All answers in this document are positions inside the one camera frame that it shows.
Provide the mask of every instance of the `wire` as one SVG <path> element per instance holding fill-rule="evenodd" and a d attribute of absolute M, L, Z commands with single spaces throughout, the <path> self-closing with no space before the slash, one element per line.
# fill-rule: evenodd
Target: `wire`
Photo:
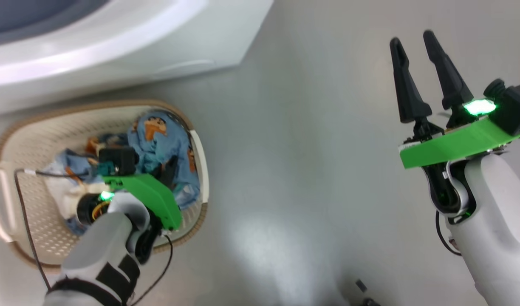
<path fill-rule="evenodd" d="M 37 176 L 48 176 L 50 178 L 71 178 L 71 179 L 73 179 L 73 178 L 77 178 L 78 176 L 87 176 L 89 173 L 85 172 L 85 173 L 79 173 L 79 174 L 54 174 L 54 173 L 48 173 L 48 172 L 36 170 L 35 174 L 37 174 Z"/>
<path fill-rule="evenodd" d="M 161 272 L 161 275 L 155 280 L 155 282 L 143 293 L 133 304 L 130 306 L 136 306 L 137 303 L 139 303 L 161 280 L 161 278 L 164 276 L 165 272 L 167 271 L 167 268 L 169 268 L 169 264 L 171 263 L 171 259 L 173 259 L 173 242 L 171 242 L 171 239 L 169 236 L 164 235 L 167 238 L 167 241 L 169 242 L 169 245 L 171 246 L 171 251 L 169 253 L 169 260 L 167 261 L 167 264 L 165 265 L 164 270 Z"/>
<path fill-rule="evenodd" d="M 41 267 L 41 262 L 39 261 L 39 257 L 37 256 L 37 251 L 35 250 L 35 245 L 33 244 L 33 238 L 31 238 L 31 231 L 29 229 L 29 223 L 28 223 L 28 217 L 25 213 L 25 204 L 24 204 L 24 198 L 22 195 L 22 191 L 20 190 L 20 184 L 19 184 L 19 173 L 23 173 L 24 169 L 17 169 L 15 170 L 15 185 L 17 186 L 17 192 L 19 194 L 19 200 L 20 200 L 20 206 L 22 208 L 23 212 L 23 219 L 24 219 L 24 225 L 25 225 L 25 232 L 28 235 L 28 241 L 29 246 L 31 247 L 31 253 L 33 254 L 33 258 L 35 259 L 35 264 L 37 265 L 37 269 L 39 269 L 39 273 L 41 273 L 41 277 L 43 277 L 43 281 L 45 282 L 45 285 L 47 286 L 47 289 L 51 289 L 50 283 L 48 283 L 47 275 L 45 275 L 45 271 L 43 271 L 43 267 Z"/>
<path fill-rule="evenodd" d="M 41 277 L 43 277 L 43 281 L 45 282 L 47 289 L 50 290 L 51 285 L 48 282 L 47 275 L 45 275 L 45 271 L 43 271 L 43 267 L 41 265 L 41 262 L 39 261 L 39 256 L 37 256 L 37 251 L 35 250 L 33 238 L 31 237 L 31 230 L 29 228 L 28 217 L 27 217 L 26 211 L 25 211 L 24 197 L 23 197 L 22 191 L 20 189 L 20 184 L 19 184 L 19 173 L 32 174 L 32 172 L 33 171 L 31 171 L 31 170 L 27 171 L 25 169 L 15 170 L 15 172 L 14 172 L 15 185 L 17 186 L 17 192 L 19 194 L 19 201 L 20 201 L 20 207 L 21 207 L 22 213 L 23 213 L 25 232 L 28 236 L 28 242 L 29 242 L 29 246 L 31 248 L 31 253 L 33 254 L 33 259 L 35 260 L 35 265 L 37 265 L 37 269 L 39 269 L 39 273 L 41 273 Z M 47 172 L 38 171 L 38 170 L 35 170 L 33 173 L 35 173 L 38 176 L 49 176 L 51 178 L 76 178 L 78 176 L 85 176 L 88 174 L 88 172 L 87 172 L 87 173 L 83 173 L 83 174 L 76 174 L 76 175 L 70 176 L 68 174 L 54 174 L 54 173 L 47 173 Z"/>
<path fill-rule="evenodd" d="M 33 238 L 31 237 L 31 230 L 29 228 L 29 222 L 28 222 L 28 218 L 26 216 L 26 211 L 25 211 L 24 197 L 23 197 L 22 191 L 20 189 L 20 184 L 19 184 L 19 176 L 18 176 L 19 173 L 31 174 L 32 171 L 28 170 L 26 172 L 25 169 L 16 169 L 14 172 L 14 179 L 15 179 L 15 185 L 17 186 L 17 192 L 19 195 L 20 206 L 22 208 L 22 213 L 23 213 L 25 231 L 28 236 L 29 246 L 31 247 L 31 253 L 33 254 L 35 264 L 37 265 L 37 269 L 39 269 L 39 273 L 41 274 L 41 277 L 43 277 L 43 281 L 45 282 L 47 289 L 50 290 L 51 289 L 50 283 L 48 282 L 47 275 L 45 275 L 45 271 L 43 271 L 43 267 L 41 266 L 41 262 L 39 261 L 39 256 L 37 256 L 37 251 L 35 250 Z M 37 174 L 38 176 L 49 176 L 49 177 L 53 177 L 53 178 L 75 178 L 77 176 L 85 176 L 88 174 L 88 173 L 83 173 L 83 174 L 77 174 L 74 176 L 70 176 L 67 174 L 54 174 L 54 173 L 47 173 L 47 172 L 41 172 L 41 171 L 35 171 L 34 173 Z M 169 236 L 167 236 L 167 235 L 164 235 L 164 236 L 167 238 L 167 241 L 169 242 L 169 245 L 170 245 L 169 260 L 167 261 L 167 264 L 165 265 L 164 270 L 162 271 L 161 275 L 156 279 L 156 281 L 130 306 L 135 306 L 137 303 L 139 303 L 159 283 L 159 281 L 165 275 L 167 269 L 169 268 L 169 265 L 171 264 L 171 260 L 173 259 L 173 242 L 171 242 L 171 239 L 169 238 Z"/>
<path fill-rule="evenodd" d="M 95 221 L 99 215 L 103 215 L 103 211 L 101 211 L 102 208 L 106 207 L 109 205 L 109 201 L 105 201 L 101 204 L 98 204 L 96 207 L 93 208 L 92 210 L 92 220 Z"/>
<path fill-rule="evenodd" d="M 439 228 L 439 211 L 435 211 L 435 230 L 437 231 L 437 236 L 439 237 L 439 240 L 441 240 L 441 243 L 443 244 L 443 246 L 445 246 L 447 250 L 449 250 L 449 252 L 452 252 L 452 254 L 456 256 L 462 256 L 461 253 L 450 248 L 450 246 L 445 241 L 445 238 L 443 238 L 443 235 L 441 234 L 441 228 Z"/>

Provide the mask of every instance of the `blue cloth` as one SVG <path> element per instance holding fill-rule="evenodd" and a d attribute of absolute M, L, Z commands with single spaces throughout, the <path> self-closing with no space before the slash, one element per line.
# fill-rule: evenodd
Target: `blue cloth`
<path fill-rule="evenodd" d="M 58 174 L 68 174 L 67 170 L 71 170 L 74 174 L 83 174 L 88 173 L 85 176 L 79 176 L 83 182 L 86 184 L 92 184 L 92 183 L 99 183 L 103 182 L 103 179 L 101 176 L 94 176 L 93 172 L 91 171 L 92 165 L 88 162 L 88 159 L 92 158 L 95 159 L 94 156 L 82 156 L 78 155 L 74 151 L 71 151 L 70 149 L 65 149 L 64 151 L 60 152 L 56 157 L 54 158 L 54 162 L 57 165 L 60 165 L 61 169 L 49 169 L 49 173 L 58 173 Z M 74 185 L 78 185 L 78 182 L 72 178 L 69 179 Z"/>
<path fill-rule="evenodd" d="M 128 130 L 128 145 L 139 155 L 137 173 L 151 173 L 177 156 L 173 195 L 181 210 L 194 204 L 200 195 L 200 180 L 188 134 L 165 112 L 151 112 Z"/>

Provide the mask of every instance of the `black cable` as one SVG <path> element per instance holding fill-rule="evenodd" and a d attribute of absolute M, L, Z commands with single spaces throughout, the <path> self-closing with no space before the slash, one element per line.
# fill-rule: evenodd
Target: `black cable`
<path fill-rule="evenodd" d="M 167 271 L 167 268 L 169 268 L 169 264 L 171 263 L 171 259 L 173 259 L 173 242 L 171 242 L 171 239 L 169 236 L 164 235 L 167 238 L 167 241 L 169 242 L 169 245 L 171 247 L 171 251 L 169 253 L 169 260 L 167 261 L 167 264 L 165 265 L 164 270 L 161 272 L 161 275 L 156 279 L 156 281 L 143 293 L 133 304 L 130 306 L 136 306 L 137 303 L 139 303 L 161 280 L 161 278 L 164 276 L 165 272 Z"/>
<path fill-rule="evenodd" d="M 19 194 L 19 201 L 20 201 L 20 206 L 22 208 L 25 231 L 28 236 L 29 246 L 31 247 L 31 253 L 33 254 L 33 258 L 35 260 L 35 264 L 37 265 L 37 269 L 39 269 L 39 273 L 41 274 L 41 277 L 43 277 L 43 281 L 45 282 L 47 289 L 50 290 L 51 289 L 50 283 L 48 282 L 47 275 L 45 275 L 45 271 L 43 271 L 43 267 L 41 266 L 41 261 L 39 261 L 39 256 L 37 256 L 37 251 L 35 250 L 33 238 L 31 237 L 31 230 L 29 228 L 28 217 L 27 217 L 26 211 L 25 211 L 24 198 L 23 198 L 23 194 L 22 194 L 22 191 L 20 189 L 20 184 L 19 184 L 19 177 L 18 177 L 19 173 L 25 173 L 25 169 L 17 169 L 14 172 L 15 185 L 17 186 L 17 192 Z M 53 174 L 53 173 L 47 173 L 47 172 L 42 172 L 42 171 L 35 171 L 35 174 L 38 176 L 49 176 L 49 177 L 53 177 L 53 178 L 75 178 L 78 176 L 85 176 L 88 173 L 68 175 L 68 174 Z M 170 245 L 169 260 L 167 261 L 167 264 L 166 264 L 164 270 L 162 271 L 161 275 L 156 279 L 156 281 L 130 306 L 135 306 L 137 303 L 139 303 L 159 283 L 159 281 L 165 275 L 167 269 L 169 268 L 171 260 L 173 259 L 173 242 L 171 242 L 171 239 L 169 238 L 169 236 L 167 236 L 167 235 L 164 235 L 164 236 L 167 238 L 167 241 L 169 242 L 169 245 Z"/>
<path fill-rule="evenodd" d="M 23 172 L 24 172 L 24 169 L 15 170 L 15 185 L 17 186 L 17 192 L 19 194 L 20 205 L 21 205 L 21 208 L 23 211 L 25 232 L 28 235 L 29 246 L 31 247 L 31 253 L 33 254 L 33 258 L 35 259 L 35 264 L 37 265 L 37 269 L 39 269 L 39 273 L 41 273 L 41 277 L 43 277 L 43 281 L 45 282 L 47 289 L 50 290 L 51 285 L 50 285 L 50 283 L 48 283 L 48 279 L 47 279 L 47 276 L 45 275 L 45 271 L 43 271 L 43 267 L 41 267 L 41 262 L 39 261 L 39 257 L 37 256 L 37 251 L 35 250 L 35 245 L 33 244 L 33 238 L 31 238 L 31 231 L 29 229 L 28 217 L 26 216 L 26 213 L 25 213 L 24 198 L 22 196 L 22 191 L 20 190 L 20 184 L 19 184 L 19 173 L 23 173 Z"/>
<path fill-rule="evenodd" d="M 31 248 L 31 253 L 33 254 L 33 259 L 35 260 L 35 265 L 37 265 L 37 269 L 39 269 L 39 273 L 41 274 L 41 277 L 43 277 L 43 281 L 45 282 L 45 285 L 47 286 L 47 290 L 50 290 L 51 289 L 51 285 L 48 282 L 47 275 L 45 275 L 45 271 L 43 271 L 43 267 L 41 266 L 41 261 L 39 261 L 39 256 L 37 256 L 37 251 L 35 250 L 35 245 L 33 243 L 33 238 L 31 237 L 31 230 L 29 228 L 28 217 L 27 217 L 26 212 L 25 212 L 24 197 L 23 197 L 22 191 L 20 189 L 19 173 L 25 173 L 25 172 L 26 172 L 25 169 L 17 169 L 17 170 L 15 170 L 15 172 L 14 172 L 15 185 L 17 186 L 17 192 L 19 194 L 19 201 L 20 201 L 20 206 L 21 206 L 22 213 L 23 213 L 25 232 L 26 232 L 26 234 L 28 236 L 28 242 L 29 242 L 29 246 Z M 83 174 L 68 175 L 68 174 L 47 173 L 47 172 L 37 171 L 36 170 L 35 174 L 37 176 L 49 176 L 49 177 L 52 177 L 52 178 L 77 178 L 78 176 L 85 176 L 85 175 L 87 175 L 88 172 L 87 173 L 83 173 Z"/>
<path fill-rule="evenodd" d="M 439 211 L 435 211 L 435 230 L 437 231 L 437 236 L 439 237 L 439 240 L 441 240 L 441 243 L 443 244 L 443 246 L 445 246 L 447 250 L 449 250 L 449 252 L 452 252 L 452 254 L 456 256 L 462 256 L 462 254 L 450 248 L 450 246 L 445 241 L 445 238 L 443 238 L 443 235 L 441 234 L 441 228 L 439 228 Z"/>
<path fill-rule="evenodd" d="M 37 176 L 48 176 L 50 178 L 71 178 L 72 179 L 72 178 L 78 178 L 79 176 L 87 176 L 89 173 L 85 172 L 85 173 L 79 173 L 79 174 L 54 174 L 54 173 L 48 173 L 48 172 L 36 170 L 35 174 Z"/>

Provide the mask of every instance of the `green led light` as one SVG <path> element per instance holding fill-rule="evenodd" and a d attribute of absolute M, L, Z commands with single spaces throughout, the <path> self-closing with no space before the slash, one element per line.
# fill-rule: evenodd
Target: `green led light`
<path fill-rule="evenodd" d="M 115 194 L 112 192 L 102 191 L 99 194 L 99 199 L 102 201 L 108 201 L 108 200 L 112 199 L 113 196 L 115 196 Z"/>
<path fill-rule="evenodd" d="M 464 108 L 468 113 L 474 116 L 479 116 L 492 112 L 496 109 L 496 105 L 489 99 L 476 99 L 464 105 Z"/>

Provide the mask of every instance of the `black strap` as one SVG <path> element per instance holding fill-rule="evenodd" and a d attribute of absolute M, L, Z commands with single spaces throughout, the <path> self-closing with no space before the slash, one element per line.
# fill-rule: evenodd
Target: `black strap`
<path fill-rule="evenodd" d="M 126 273 L 126 276 L 130 279 L 131 283 L 137 282 L 137 279 L 140 275 L 140 271 L 139 266 L 137 265 L 136 261 L 132 258 L 132 256 L 126 254 L 126 256 L 124 256 L 124 258 L 120 262 L 119 269 Z"/>
<path fill-rule="evenodd" d="M 101 272 L 96 277 L 96 281 L 111 288 L 123 303 L 128 301 L 128 298 L 132 295 L 133 287 L 130 287 L 130 282 L 109 263 L 106 263 L 103 269 L 101 269 Z"/>
<path fill-rule="evenodd" d="M 56 290 L 77 291 L 95 298 L 100 304 L 104 306 L 122 306 L 123 304 L 105 289 L 98 287 L 94 283 L 90 283 L 89 281 L 78 278 L 65 278 L 61 281 L 58 281 L 58 283 L 55 283 L 54 286 L 52 286 L 47 294 L 50 294 Z"/>

